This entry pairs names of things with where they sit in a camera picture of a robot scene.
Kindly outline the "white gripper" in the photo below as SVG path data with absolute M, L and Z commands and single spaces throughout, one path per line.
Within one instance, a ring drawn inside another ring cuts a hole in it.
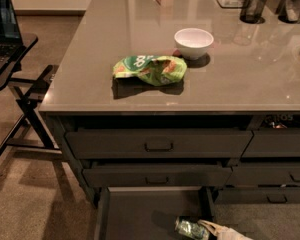
M 210 221 L 199 220 L 198 224 L 204 226 L 214 236 L 217 236 L 217 240 L 253 240 L 232 228 L 222 227 Z

